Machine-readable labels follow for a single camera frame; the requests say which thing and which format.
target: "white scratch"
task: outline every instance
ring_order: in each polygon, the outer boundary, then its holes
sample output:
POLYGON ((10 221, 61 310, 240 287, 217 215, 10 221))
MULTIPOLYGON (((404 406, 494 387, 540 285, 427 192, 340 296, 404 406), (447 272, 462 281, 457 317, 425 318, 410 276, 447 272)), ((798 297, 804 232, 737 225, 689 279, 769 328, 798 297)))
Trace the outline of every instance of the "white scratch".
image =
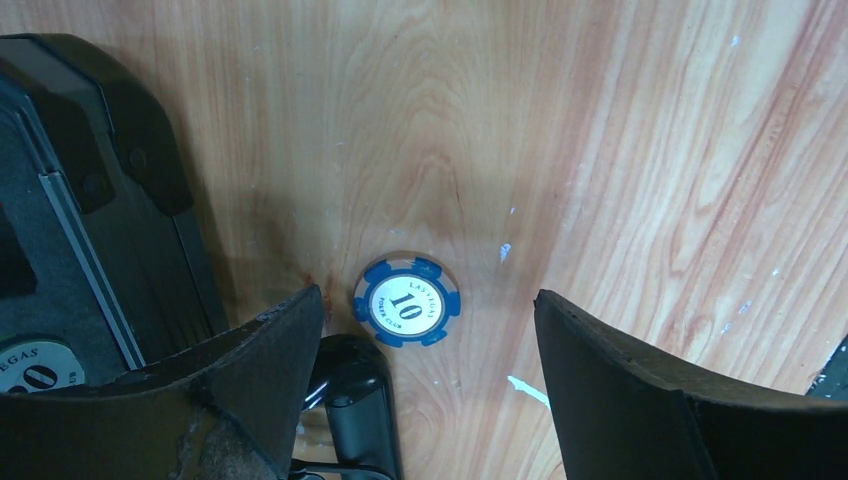
POLYGON ((540 392, 539 390, 531 387, 530 385, 528 385, 525 381, 521 380, 520 378, 515 378, 512 375, 509 375, 508 377, 506 377, 506 379, 509 380, 509 382, 512 384, 513 387, 515 387, 516 391, 524 392, 527 395, 530 395, 531 397, 535 398, 536 400, 542 402, 546 407, 548 407, 548 410, 551 409, 551 402, 550 402, 550 400, 548 400, 547 395, 545 395, 544 393, 540 392))
POLYGON ((512 245, 508 243, 504 243, 501 246, 501 263, 506 260, 506 257, 509 255, 509 251, 512 249, 512 245))

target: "wood surface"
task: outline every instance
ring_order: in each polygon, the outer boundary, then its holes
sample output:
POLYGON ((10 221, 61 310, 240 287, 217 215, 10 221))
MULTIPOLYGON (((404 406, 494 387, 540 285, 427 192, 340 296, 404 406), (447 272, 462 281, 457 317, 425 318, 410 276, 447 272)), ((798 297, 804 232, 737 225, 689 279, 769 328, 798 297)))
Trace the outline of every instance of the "wood surface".
POLYGON ((799 393, 848 329, 848 2, 0 5, 0 32, 86 38, 164 103, 233 322, 314 281, 356 331, 373 258, 452 269, 449 337, 386 350, 407 478, 564 477, 507 380, 544 391, 540 287, 799 393))

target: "blue poker chip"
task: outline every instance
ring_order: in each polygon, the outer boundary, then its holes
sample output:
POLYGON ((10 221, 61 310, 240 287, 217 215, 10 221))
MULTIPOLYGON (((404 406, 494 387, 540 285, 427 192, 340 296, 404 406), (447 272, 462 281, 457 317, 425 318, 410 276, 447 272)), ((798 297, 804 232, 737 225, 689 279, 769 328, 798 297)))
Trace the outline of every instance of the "blue poker chip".
POLYGON ((445 327, 459 316, 456 283, 434 260, 396 253, 373 263, 356 285, 356 319, 392 347, 425 347, 447 336, 445 327))

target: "poker chip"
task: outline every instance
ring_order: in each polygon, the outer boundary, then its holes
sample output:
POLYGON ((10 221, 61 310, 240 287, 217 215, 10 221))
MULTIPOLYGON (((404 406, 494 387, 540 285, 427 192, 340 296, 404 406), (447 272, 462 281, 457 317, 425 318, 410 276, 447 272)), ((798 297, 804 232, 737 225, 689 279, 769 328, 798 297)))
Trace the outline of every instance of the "poker chip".
POLYGON ((456 283, 437 261, 422 255, 393 253, 369 266, 356 285, 356 319, 392 347, 420 343, 428 347, 447 336, 459 316, 456 283))
POLYGON ((0 392, 33 393, 83 383, 82 365, 62 343, 31 339, 0 349, 0 392))

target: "white round label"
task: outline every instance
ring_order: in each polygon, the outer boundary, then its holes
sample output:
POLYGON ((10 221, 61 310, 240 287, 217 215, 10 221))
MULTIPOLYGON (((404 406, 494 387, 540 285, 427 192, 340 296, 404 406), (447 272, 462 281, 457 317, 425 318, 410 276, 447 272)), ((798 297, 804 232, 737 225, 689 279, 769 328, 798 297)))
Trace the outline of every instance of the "white round label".
POLYGON ((439 323, 444 300, 427 280, 398 275, 374 289, 371 312, 377 323, 395 335, 420 335, 439 323))
POLYGON ((32 393, 83 383, 82 365, 61 343, 24 342, 0 353, 0 392, 32 393))

